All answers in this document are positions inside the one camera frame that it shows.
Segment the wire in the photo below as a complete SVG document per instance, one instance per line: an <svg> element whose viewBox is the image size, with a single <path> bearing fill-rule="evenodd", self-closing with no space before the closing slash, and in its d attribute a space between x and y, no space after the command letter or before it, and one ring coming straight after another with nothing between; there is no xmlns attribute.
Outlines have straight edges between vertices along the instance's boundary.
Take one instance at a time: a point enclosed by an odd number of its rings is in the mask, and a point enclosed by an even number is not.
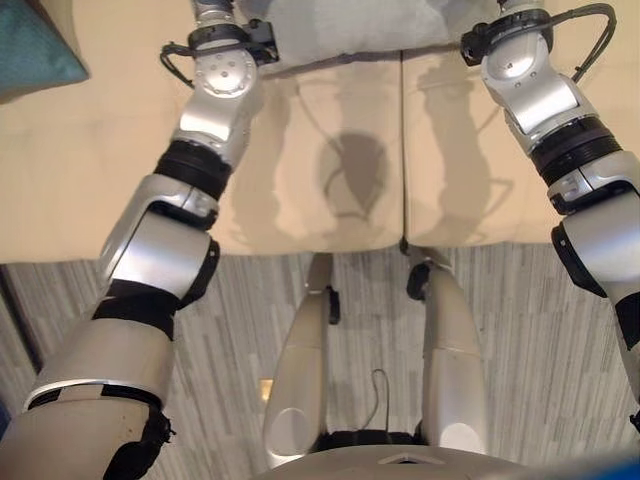
<svg viewBox="0 0 640 480"><path fill-rule="evenodd" d="M584 7L575 8L572 10L567 10L564 13L560 13L555 15L549 19L547 23L541 25L532 25L530 27L523 28L522 30L517 30L514 32L507 33L497 39L498 42L503 42L509 38L513 38L518 35L522 35L527 32L537 32L541 30L546 30L548 28L553 28L556 25L560 25L561 23L566 22L567 20L572 20L574 18L587 17L590 15L605 15L608 18L607 25L605 26L600 38L595 43L589 55L584 59L582 64L575 67L576 73L573 74L571 80L575 83L578 83L580 79L587 73L587 70L591 68L591 66L596 62L598 57L604 52L604 50L609 45L609 42L613 38L613 34L616 30L617 20L616 20L616 12L611 5L607 5L606 3L594 3L591 5L585 5Z"/></svg>
<svg viewBox="0 0 640 480"><path fill-rule="evenodd" d="M174 63L169 58L171 55L179 55L181 57L192 57L195 59L205 55L213 55L217 53L224 53L224 52L230 52L232 50L241 50L241 49L248 50L252 54L252 56L254 56L253 52L262 52L263 54L266 54L268 57L272 59L275 59L275 60L278 59L277 52L257 42L239 42L239 43L233 43L231 45L223 45L221 47L213 47L213 48L204 48L200 50L192 50L191 48L185 45L178 45L177 43L170 42L167 45L162 47L162 50L160 52L160 63L162 63L162 65L164 65L164 67L167 70L169 70L169 72L171 72L172 75L174 75L178 80L184 83L187 87L194 88L193 80L189 80L180 71L180 69L174 65Z"/></svg>
<svg viewBox="0 0 640 480"><path fill-rule="evenodd" d="M382 374L382 378L384 378L385 389L387 391L387 412L385 414L384 430L388 432L389 431L389 377L387 376L387 372L385 372L382 368L376 368L371 372L371 384L373 385L373 391L375 392L375 395L376 395L376 401L373 405L373 409L371 410L371 413L367 417L367 421L364 422L364 425L362 426L361 430L365 430L369 426L369 424L371 423L371 420L373 420L373 417L375 417L376 413L378 413L378 407L380 406L380 391L378 390L378 385L376 384L376 373Z"/></svg>

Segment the gray carpet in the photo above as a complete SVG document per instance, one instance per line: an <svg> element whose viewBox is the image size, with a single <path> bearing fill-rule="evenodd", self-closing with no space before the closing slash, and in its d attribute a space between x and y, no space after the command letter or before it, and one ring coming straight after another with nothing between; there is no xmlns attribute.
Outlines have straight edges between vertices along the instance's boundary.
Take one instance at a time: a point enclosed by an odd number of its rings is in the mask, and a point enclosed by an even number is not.
<svg viewBox="0 0 640 480"><path fill-rule="evenodd" d="M575 288L549 245L447 252L485 352L490 453L548 463L629 445L637 409L606 301ZM226 257L204 299L178 315L167 408L178 435L150 479L247 479L265 469L259 380L273 375L310 255ZM342 322L330 327L330 428L359 428L370 371L391 383L390 426L420 417L424 307L404 293L397 249L335 256ZM89 262L16 265L11 278L45 357L86 315L99 285ZM16 412L34 375L0 306L0 397ZM383 408L372 427L382 427Z"/></svg>

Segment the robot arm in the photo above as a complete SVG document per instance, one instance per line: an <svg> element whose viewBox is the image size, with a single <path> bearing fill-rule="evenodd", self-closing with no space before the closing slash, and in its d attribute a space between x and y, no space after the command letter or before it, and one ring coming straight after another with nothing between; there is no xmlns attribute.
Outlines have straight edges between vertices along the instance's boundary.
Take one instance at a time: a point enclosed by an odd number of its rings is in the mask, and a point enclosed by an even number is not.
<svg viewBox="0 0 640 480"><path fill-rule="evenodd" d="M550 17L537 0L499 3L498 20L463 37L463 58L482 65L511 132L549 187L551 203L566 215L551 236L573 282L614 306L620 352L640 402L640 163L575 84L611 38L615 14L597 4ZM549 62L552 26L592 13L608 15L609 25L569 79Z"/></svg>
<svg viewBox="0 0 640 480"><path fill-rule="evenodd" d="M193 96L105 244L105 297L47 362L6 432L2 478L136 479L170 438L162 409L173 316L204 294L215 271L220 251L207 230L244 153L264 61L231 1L194 8ZM261 22L248 29L264 33Z"/></svg>

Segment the sofa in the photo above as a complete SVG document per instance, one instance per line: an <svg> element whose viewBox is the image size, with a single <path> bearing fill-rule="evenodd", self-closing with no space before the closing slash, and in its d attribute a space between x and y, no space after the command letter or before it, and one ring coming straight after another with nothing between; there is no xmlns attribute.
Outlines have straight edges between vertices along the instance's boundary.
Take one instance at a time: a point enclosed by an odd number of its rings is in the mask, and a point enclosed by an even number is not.
<svg viewBox="0 0 640 480"><path fill-rule="evenodd" d="M640 3L610 3L616 35L580 86L623 148L640 152ZM90 79L0 100L0 263L99 256L191 93L158 61L163 44L194 28L186 0L42 4ZM603 25L590 17L556 29L557 69L570 74ZM189 60L180 66L189 71ZM267 72L262 86L211 231L225 254L371 250L403 237L548 242L559 221L455 45L339 56Z"/></svg>

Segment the teal pillow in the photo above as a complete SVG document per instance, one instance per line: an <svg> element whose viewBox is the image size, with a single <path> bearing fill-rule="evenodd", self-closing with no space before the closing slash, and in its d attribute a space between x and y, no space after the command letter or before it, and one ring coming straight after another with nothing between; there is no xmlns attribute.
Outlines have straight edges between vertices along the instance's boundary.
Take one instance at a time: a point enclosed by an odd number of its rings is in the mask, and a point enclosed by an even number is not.
<svg viewBox="0 0 640 480"><path fill-rule="evenodd" d="M0 0L0 94L87 78L58 33L24 0Z"/></svg>

